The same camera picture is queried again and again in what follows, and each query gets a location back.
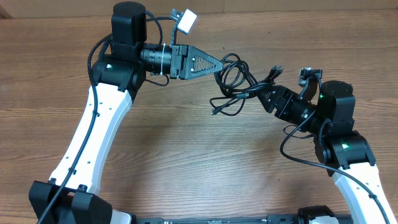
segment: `wooden table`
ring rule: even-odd
[[[172,23],[162,24],[169,36]],[[63,157],[87,98],[88,52],[110,32],[110,17],[0,21],[0,223],[36,222],[27,193]],[[148,42],[158,38],[149,24]],[[355,129],[370,142],[398,215],[398,11],[213,14],[178,42],[217,58],[237,53],[258,79],[283,64],[277,83],[294,91],[299,69],[309,66],[324,69],[323,81],[352,83]],[[286,122],[257,99],[236,117],[210,116],[215,96],[212,75],[143,84],[99,196],[139,217],[261,216],[309,205],[348,212],[325,170],[280,155]],[[286,149],[317,161],[312,139],[292,139]]]

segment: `wood grain tabletop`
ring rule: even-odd
[[[166,42],[172,26],[162,22]],[[0,20],[0,223],[37,221],[28,191],[66,152],[88,96],[88,52],[110,32],[110,17]],[[148,42],[158,39],[148,24]],[[351,83],[354,129],[369,141],[398,216],[398,10],[205,15],[177,42],[217,58],[237,53],[258,79],[284,65],[277,84],[293,91],[302,67],[322,68],[324,82]],[[325,170],[281,156],[288,123],[258,99],[235,117],[210,116],[216,96],[213,75],[144,83],[113,141],[99,196],[139,217],[248,217],[311,205],[348,213]],[[285,148],[317,161],[312,139]]]

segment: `wooden surface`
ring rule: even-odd
[[[162,24],[168,36],[172,23]],[[0,223],[35,223],[27,193],[64,155],[86,103],[88,52],[110,31],[110,17],[0,21]],[[156,42],[154,24],[148,32]],[[283,64],[277,83],[294,91],[308,66],[323,68],[323,81],[352,83],[354,128],[372,146],[398,215],[398,11],[215,14],[178,41],[218,58],[235,52],[258,79]],[[212,75],[143,84],[99,196],[140,217],[246,217],[309,205],[348,212],[325,170],[280,155],[286,122],[257,99],[236,117],[210,116],[208,100],[220,95]],[[291,140],[286,150],[317,160],[311,139]]]
[[[6,18],[111,16],[124,0],[0,0]],[[134,0],[153,14],[169,14],[174,7],[196,13],[395,9],[398,0]]]

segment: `robotic arm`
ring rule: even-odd
[[[170,45],[161,44],[162,29],[158,22],[161,19],[175,21]],[[71,144],[49,181],[35,181],[30,189],[29,200],[39,218],[38,223],[216,222],[137,219],[133,214],[113,210],[108,202],[98,197],[101,175],[112,141],[138,90],[146,81],[146,72],[150,72],[151,75],[165,75],[167,82],[167,74],[173,79],[190,80],[225,70],[225,63],[231,63],[225,58],[222,61],[217,60],[194,46],[176,44],[177,31],[188,34],[195,20],[196,15],[189,10],[182,13],[173,9],[169,17],[156,18],[146,11],[142,4],[136,2],[121,2],[115,5],[112,16],[113,33],[96,45],[95,48],[103,43],[98,61],[92,68],[90,62],[93,51],[90,53],[88,65],[92,87],[89,89],[86,109]],[[145,43],[147,21],[155,21],[159,27],[158,44]],[[105,52],[109,46],[111,54],[107,55]],[[263,82],[254,84],[252,89],[255,91],[250,90],[234,97],[245,101],[246,98],[257,96],[268,113],[276,109],[276,117],[297,125],[300,131],[308,131],[313,135],[315,153],[319,161],[340,170],[328,170],[328,173],[347,201],[352,218],[335,215],[327,207],[308,207],[301,208],[298,215],[226,219],[226,222],[302,224],[352,223],[354,220],[355,223],[361,224],[384,223],[385,219],[379,209],[381,207],[385,211],[384,216],[388,217],[388,222],[397,223],[382,191],[371,148],[365,138],[352,131],[355,104],[352,86],[338,81],[329,81],[321,85],[321,70],[303,69],[299,81],[303,91],[298,94],[284,86],[269,85],[281,73],[279,68],[274,67]],[[313,105],[310,100],[315,96],[318,84],[321,87],[320,96],[318,104]],[[215,107],[213,114],[222,112],[227,106]],[[362,185],[342,175],[344,172],[356,177]],[[371,189],[373,195],[363,186]],[[381,206],[374,203],[374,197],[377,197]]]

